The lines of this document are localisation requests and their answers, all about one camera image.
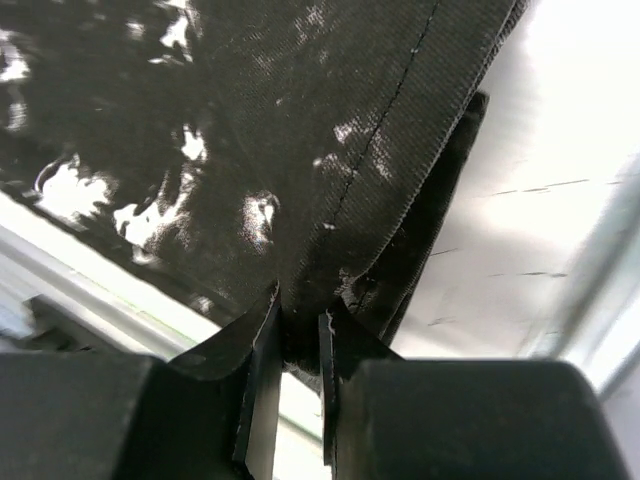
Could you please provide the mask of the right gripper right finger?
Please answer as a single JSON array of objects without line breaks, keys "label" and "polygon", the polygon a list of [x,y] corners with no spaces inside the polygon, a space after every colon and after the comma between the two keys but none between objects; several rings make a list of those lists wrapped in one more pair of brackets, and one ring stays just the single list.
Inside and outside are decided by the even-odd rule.
[{"label": "right gripper right finger", "polygon": [[342,303],[318,319],[336,479],[625,479],[598,400],[549,360],[407,360]]}]

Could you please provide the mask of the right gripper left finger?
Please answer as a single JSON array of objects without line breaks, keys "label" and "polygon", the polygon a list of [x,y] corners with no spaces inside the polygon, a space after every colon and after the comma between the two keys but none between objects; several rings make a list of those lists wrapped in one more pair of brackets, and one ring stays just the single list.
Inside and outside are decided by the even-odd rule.
[{"label": "right gripper left finger", "polygon": [[276,285],[164,361],[127,352],[45,296],[1,356],[5,479],[269,479],[282,361]]}]

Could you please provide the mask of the black white patterned trousers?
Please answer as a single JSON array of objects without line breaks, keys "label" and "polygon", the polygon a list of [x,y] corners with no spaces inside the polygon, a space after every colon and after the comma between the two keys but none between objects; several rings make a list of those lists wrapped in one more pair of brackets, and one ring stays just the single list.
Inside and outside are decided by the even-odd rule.
[{"label": "black white patterned trousers", "polygon": [[281,292],[319,385],[336,299],[390,343],[523,1],[5,1],[1,187],[228,323]]}]

